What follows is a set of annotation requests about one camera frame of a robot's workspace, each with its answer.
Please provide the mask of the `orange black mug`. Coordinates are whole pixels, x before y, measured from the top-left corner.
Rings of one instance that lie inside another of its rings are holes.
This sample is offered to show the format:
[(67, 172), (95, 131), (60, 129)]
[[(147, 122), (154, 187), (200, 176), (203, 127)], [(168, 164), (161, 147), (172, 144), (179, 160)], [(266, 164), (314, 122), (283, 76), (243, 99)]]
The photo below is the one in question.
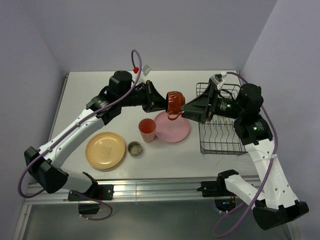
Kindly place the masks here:
[(176, 120), (183, 114), (181, 107), (186, 104), (184, 95), (180, 91), (169, 91), (166, 95), (167, 100), (167, 118), (170, 121)]

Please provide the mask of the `salmon plastic cup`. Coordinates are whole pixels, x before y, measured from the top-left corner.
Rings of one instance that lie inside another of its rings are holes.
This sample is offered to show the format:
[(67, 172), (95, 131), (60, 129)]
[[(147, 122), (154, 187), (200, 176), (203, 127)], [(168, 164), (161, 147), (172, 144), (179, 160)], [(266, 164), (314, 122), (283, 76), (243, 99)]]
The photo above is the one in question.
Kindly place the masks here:
[(138, 124), (138, 129), (144, 142), (151, 143), (155, 139), (156, 123), (153, 119), (142, 119)]

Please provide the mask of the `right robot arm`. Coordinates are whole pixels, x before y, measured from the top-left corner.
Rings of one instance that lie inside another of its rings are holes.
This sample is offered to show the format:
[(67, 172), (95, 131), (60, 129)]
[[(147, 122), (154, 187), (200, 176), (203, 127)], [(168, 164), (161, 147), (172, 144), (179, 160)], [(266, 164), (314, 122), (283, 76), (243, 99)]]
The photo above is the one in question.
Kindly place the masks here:
[(231, 118), (233, 128), (251, 157), (261, 181), (256, 189), (231, 169), (220, 172), (215, 181), (204, 181), (199, 188), (204, 197), (236, 195), (250, 210), (263, 230), (294, 221), (309, 212), (288, 183), (276, 155), (278, 141), (274, 126), (260, 114), (264, 99), (261, 87), (245, 83), (236, 98), (222, 97), (209, 83), (205, 91), (181, 107), (182, 117), (201, 124), (213, 116)]

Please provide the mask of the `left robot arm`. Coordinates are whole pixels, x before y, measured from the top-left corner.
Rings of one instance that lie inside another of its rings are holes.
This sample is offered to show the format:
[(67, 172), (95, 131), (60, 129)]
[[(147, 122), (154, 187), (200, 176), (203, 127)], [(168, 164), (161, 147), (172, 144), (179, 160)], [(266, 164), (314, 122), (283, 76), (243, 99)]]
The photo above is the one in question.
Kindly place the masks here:
[(24, 152), (28, 173), (49, 194), (60, 189), (79, 192), (86, 200), (98, 193), (97, 181), (86, 172), (63, 170), (71, 153), (88, 137), (121, 114), (123, 107), (141, 106), (146, 113), (165, 110), (168, 101), (156, 90), (151, 81), (133, 81), (128, 71), (118, 70), (97, 96), (66, 129), (53, 140)]

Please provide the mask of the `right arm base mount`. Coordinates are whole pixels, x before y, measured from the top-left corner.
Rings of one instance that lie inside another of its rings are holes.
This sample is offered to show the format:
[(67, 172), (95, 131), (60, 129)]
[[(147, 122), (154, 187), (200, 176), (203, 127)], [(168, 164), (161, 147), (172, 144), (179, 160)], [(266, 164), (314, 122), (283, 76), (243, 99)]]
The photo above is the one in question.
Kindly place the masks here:
[(223, 181), (202, 181), (200, 187), (196, 189), (201, 192), (204, 198), (208, 197), (231, 197), (235, 196), (233, 192), (227, 190)]

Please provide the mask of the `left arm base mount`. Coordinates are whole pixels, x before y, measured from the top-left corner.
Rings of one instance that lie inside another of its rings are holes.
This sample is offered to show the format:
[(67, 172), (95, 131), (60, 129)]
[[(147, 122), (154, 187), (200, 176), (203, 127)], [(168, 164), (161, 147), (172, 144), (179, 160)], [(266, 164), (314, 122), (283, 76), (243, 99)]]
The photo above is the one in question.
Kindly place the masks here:
[[(96, 184), (84, 193), (70, 190), (67, 200), (78, 202), (78, 213), (81, 217), (91, 221), (100, 221), (109, 218), (113, 213), (113, 208), (105, 201), (111, 201), (114, 194), (113, 184)], [(94, 218), (100, 210), (106, 209), (105, 217)]]

